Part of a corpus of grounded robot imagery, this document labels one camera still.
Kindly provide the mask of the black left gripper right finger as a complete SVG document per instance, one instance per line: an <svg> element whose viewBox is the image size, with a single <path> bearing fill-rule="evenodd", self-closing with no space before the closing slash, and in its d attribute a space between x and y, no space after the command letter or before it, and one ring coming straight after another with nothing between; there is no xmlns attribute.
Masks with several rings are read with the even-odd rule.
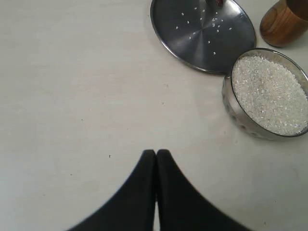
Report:
<svg viewBox="0 0 308 231"><path fill-rule="evenodd" d="M248 231L220 211L187 180L171 152L157 152L157 201L162 231Z"/></svg>

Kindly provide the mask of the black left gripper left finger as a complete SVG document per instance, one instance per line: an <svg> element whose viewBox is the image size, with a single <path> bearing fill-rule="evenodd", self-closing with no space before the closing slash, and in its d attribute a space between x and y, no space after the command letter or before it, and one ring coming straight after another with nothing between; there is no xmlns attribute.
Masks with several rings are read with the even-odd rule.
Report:
<svg viewBox="0 0 308 231"><path fill-rule="evenodd" d="M156 199L156 154L145 150L120 189L71 231L152 231Z"/></svg>

